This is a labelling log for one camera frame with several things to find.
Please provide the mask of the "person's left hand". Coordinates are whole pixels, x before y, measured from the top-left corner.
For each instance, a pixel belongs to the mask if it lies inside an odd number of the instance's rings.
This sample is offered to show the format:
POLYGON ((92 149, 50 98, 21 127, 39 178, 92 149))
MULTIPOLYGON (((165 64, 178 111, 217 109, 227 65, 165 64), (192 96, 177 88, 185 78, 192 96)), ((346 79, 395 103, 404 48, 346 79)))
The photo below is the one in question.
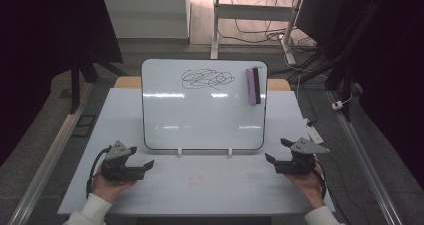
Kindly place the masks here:
POLYGON ((135 184, 136 181, 109 181, 101 173, 98 173, 93 178, 91 193, 109 203, 113 203, 123 191, 135 184))

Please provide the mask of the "white metal desk frame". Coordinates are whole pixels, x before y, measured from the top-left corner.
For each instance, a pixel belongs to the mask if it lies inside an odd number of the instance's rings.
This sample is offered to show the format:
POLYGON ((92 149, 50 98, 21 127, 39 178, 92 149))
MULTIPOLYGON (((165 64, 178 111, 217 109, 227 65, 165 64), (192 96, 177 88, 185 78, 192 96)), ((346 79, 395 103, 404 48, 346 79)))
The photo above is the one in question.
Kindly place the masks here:
POLYGON ((249 21, 270 21, 270 22, 286 22, 287 27, 284 29, 283 35, 278 35, 284 58, 288 65, 295 65, 296 61, 289 45, 291 32, 294 29, 295 22, 300 10, 302 0, 292 0, 290 6, 268 6, 268 5, 247 5, 221 3, 220 0, 213 0, 213 33, 211 41, 210 56, 212 59, 218 58, 219 38, 218 33, 220 19, 232 20, 249 20, 249 21))

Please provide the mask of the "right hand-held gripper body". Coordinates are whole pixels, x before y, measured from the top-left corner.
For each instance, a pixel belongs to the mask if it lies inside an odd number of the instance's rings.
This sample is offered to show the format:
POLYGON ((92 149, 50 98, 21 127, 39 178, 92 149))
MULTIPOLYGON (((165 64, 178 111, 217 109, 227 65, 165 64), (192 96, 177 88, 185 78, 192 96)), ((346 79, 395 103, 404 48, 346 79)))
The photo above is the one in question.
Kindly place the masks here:
POLYGON ((290 161, 278 161, 273 164, 278 174, 308 175, 315 169, 315 155, 329 153, 330 150, 306 138, 294 142, 290 149, 290 161))

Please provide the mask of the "aluminium rail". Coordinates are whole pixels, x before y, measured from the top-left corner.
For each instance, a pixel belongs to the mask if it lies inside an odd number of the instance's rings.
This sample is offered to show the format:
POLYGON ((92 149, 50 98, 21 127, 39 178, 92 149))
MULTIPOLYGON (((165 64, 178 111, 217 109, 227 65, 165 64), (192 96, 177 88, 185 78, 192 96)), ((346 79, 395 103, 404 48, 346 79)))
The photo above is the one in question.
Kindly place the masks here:
POLYGON ((64 120, 7 225, 26 225, 87 104, 94 86, 94 83, 85 83, 82 87, 79 104, 75 111, 72 114, 68 114, 64 120))
POLYGON ((371 158, 364 148, 364 144, 360 139, 354 125, 348 121, 341 111, 335 111, 340 126, 348 140, 352 153, 354 154, 359 167, 367 181, 367 185, 371 192, 367 201, 373 202, 384 217, 386 225, 406 225, 400 216, 397 207, 394 204, 386 186, 377 173, 371 158))

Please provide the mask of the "person's right hand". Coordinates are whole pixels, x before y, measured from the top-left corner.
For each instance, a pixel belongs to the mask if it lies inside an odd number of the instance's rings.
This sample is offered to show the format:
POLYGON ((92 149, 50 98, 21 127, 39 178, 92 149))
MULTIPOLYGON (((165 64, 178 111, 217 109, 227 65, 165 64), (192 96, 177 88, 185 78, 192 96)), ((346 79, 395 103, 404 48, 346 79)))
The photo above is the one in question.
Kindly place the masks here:
POLYGON ((321 182, 316 175, 313 173, 303 176, 286 175, 286 178, 293 183, 299 193, 310 205, 311 209, 317 209, 325 205, 321 196, 321 182))

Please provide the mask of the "black floor frame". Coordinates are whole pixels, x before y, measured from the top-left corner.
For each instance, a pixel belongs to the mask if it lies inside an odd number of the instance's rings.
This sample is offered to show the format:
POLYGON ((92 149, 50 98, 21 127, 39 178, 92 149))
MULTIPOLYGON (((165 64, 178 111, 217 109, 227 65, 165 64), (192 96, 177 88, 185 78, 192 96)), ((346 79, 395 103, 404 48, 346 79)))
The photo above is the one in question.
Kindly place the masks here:
POLYGON ((96 120, 96 115, 82 115, 73 129, 72 137, 88 138, 94 129, 96 120))

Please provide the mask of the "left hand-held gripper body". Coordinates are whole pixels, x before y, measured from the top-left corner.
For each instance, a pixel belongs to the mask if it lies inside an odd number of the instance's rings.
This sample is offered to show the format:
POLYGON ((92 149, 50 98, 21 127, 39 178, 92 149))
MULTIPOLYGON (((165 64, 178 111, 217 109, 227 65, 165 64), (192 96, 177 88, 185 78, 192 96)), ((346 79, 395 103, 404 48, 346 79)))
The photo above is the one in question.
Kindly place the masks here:
POLYGON ((130 150, 122 142, 116 141, 110 146, 101 165, 101 175, 109 181, 137 181, 143 180, 145 171, 141 167, 127 167, 126 162, 130 150))

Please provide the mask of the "white cabinet panel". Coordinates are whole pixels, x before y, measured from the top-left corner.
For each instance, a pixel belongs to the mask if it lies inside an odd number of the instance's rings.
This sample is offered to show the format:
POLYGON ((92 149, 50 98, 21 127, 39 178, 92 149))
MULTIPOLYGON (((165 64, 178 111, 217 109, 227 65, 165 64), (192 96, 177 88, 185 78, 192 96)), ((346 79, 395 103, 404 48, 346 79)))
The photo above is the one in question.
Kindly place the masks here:
POLYGON ((189 0, 105 0, 105 4, 118 38, 189 38, 189 0))

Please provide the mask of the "purple and black whiteboard eraser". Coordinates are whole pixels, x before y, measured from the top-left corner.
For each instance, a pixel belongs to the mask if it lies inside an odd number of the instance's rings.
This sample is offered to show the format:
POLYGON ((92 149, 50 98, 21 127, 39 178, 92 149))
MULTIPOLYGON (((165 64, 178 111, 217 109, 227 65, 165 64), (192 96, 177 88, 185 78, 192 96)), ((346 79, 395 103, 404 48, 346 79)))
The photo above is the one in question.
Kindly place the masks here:
POLYGON ((261 98, 260 98, 260 82, 259 82, 258 69, 248 68, 246 70, 246 78, 247 78, 247 85, 248 85, 249 103, 252 105, 260 104, 261 98))

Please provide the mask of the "white whiteboard with black rim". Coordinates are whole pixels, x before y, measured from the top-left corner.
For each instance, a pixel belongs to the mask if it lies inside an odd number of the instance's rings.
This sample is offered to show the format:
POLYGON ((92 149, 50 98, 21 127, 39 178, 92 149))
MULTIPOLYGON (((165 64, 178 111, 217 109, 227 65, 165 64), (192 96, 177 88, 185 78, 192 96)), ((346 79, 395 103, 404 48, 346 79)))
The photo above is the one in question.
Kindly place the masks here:
POLYGON ((268 67, 262 61, 148 59, 141 65, 143 132, 153 150, 257 150, 265 136, 268 67), (257 68, 261 103, 248 99, 257 68))

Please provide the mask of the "black metal stand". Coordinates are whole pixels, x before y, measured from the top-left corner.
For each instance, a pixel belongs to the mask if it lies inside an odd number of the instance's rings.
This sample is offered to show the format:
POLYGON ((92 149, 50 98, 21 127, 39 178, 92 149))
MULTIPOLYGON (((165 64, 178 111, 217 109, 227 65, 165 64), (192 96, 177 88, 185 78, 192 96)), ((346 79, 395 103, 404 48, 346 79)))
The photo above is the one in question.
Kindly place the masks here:
POLYGON ((75 114, 81 104, 80 75, 83 75, 87 83, 95 83, 99 78, 94 65, 98 64, 113 74, 121 77, 127 73, 118 69, 104 57, 91 51, 76 52, 71 66, 71 109, 70 114, 75 114))
POLYGON ((324 82, 325 88, 327 90, 336 90, 340 84, 343 84, 343 107, 340 108, 340 111, 348 122, 351 121, 349 101, 352 98, 351 84, 354 50, 380 5, 380 1, 367 0, 367 4, 360 14, 354 18, 340 36, 330 43, 330 45, 339 45, 338 53, 334 58, 324 65, 319 65, 311 71, 305 72, 303 77, 300 78, 300 83, 305 83, 318 75, 322 75, 324 72, 330 71, 324 82))

